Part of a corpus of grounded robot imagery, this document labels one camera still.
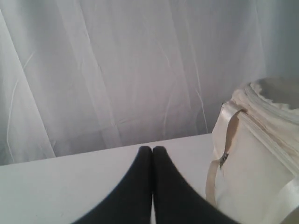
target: sheer curtain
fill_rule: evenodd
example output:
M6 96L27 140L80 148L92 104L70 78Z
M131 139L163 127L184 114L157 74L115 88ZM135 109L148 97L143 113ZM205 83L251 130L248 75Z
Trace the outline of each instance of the sheer curtain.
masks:
M299 71L296 0L0 0L0 165L211 132Z

